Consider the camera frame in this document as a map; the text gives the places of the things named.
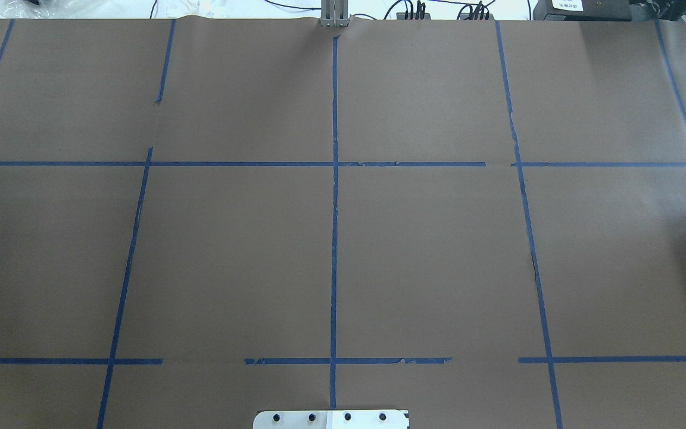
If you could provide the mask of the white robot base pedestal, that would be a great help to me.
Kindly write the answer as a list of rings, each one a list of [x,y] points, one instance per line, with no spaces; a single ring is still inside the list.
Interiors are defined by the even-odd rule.
[[[253,428],[409,428],[409,412],[398,409],[293,410],[256,414]]]

